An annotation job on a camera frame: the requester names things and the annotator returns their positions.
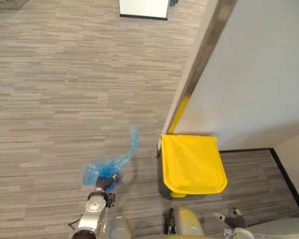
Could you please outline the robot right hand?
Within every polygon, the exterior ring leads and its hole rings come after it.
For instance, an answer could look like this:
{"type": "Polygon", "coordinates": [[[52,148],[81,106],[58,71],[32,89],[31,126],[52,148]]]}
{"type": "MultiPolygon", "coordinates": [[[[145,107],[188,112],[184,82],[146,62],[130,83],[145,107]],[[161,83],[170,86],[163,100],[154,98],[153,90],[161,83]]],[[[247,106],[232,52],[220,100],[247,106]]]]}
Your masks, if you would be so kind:
{"type": "Polygon", "coordinates": [[[232,229],[236,229],[236,228],[246,229],[247,223],[241,211],[238,208],[234,207],[233,214],[234,216],[232,217],[232,216],[224,216],[217,212],[213,213],[214,217],[223,221],[226,225],[228,225],[232,229]]]}

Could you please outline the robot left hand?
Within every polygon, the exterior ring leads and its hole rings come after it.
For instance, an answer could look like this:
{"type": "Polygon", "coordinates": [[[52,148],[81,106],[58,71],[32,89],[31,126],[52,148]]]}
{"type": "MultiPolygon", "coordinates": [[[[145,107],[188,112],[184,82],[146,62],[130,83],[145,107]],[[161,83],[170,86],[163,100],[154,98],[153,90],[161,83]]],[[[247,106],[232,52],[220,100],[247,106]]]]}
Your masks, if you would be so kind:
{"type": "Polygon", "coordinates": [[[114,174],[111,177],[98,177],[95,184],[96,192],[109,193],[121,182],[122,175],[120,173],[114,174]]]}

